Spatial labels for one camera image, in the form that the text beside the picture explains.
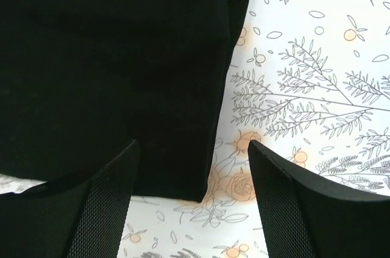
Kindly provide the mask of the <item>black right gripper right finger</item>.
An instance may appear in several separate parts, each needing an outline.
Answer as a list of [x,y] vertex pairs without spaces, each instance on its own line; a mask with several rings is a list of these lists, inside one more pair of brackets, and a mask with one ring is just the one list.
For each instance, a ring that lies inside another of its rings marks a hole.
[[389,257],[389,197],[330,181],[256,140],[248,156],[269,257]]

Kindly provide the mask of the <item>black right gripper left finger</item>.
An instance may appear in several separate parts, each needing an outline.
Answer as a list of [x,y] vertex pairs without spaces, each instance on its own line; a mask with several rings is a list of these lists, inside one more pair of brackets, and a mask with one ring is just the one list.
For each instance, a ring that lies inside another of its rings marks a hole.
[[1,257],[116,257],[140,148],[22,193],[1,195]]

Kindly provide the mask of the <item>black t-shirt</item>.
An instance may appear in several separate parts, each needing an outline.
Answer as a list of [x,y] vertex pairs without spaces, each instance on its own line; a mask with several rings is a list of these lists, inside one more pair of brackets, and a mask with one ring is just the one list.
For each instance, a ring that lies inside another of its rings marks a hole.
[[249,0],[1,0],[1,173],[51,181],[131,140],[134,194],[199,202]]

